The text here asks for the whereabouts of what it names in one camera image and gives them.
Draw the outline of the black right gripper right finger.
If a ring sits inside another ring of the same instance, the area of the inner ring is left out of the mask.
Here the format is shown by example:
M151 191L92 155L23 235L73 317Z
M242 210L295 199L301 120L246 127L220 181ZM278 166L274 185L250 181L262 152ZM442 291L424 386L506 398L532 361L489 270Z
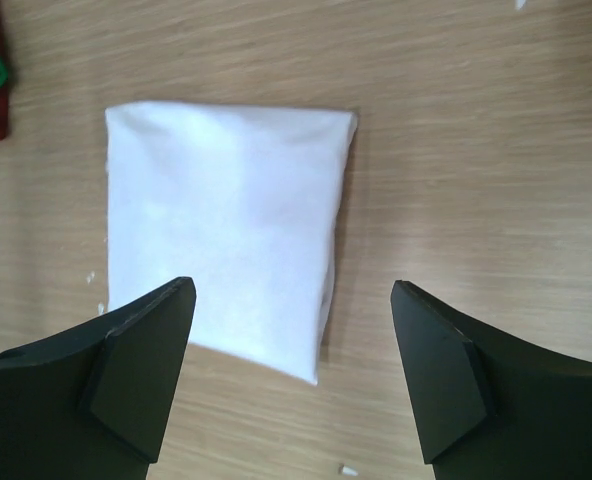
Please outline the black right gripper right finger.
M438 479L592 479L592 362L474 319L409 281L391 309Z

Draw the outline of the white Coca-Cola print t-shirt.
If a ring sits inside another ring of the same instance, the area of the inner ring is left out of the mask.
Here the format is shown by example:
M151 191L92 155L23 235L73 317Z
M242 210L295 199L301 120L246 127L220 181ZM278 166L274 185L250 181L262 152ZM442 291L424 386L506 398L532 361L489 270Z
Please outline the white Coca-Cola print t-shirt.
M105 119L110 308L189 277L192 343L316 384L357 116L139 101Z

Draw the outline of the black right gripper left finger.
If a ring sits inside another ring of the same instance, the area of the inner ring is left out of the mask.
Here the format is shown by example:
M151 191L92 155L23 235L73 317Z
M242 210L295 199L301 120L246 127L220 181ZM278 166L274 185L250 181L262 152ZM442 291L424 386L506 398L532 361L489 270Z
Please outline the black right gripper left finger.
M0 353L0 479L143 479L159 459L196 290L137 300Z

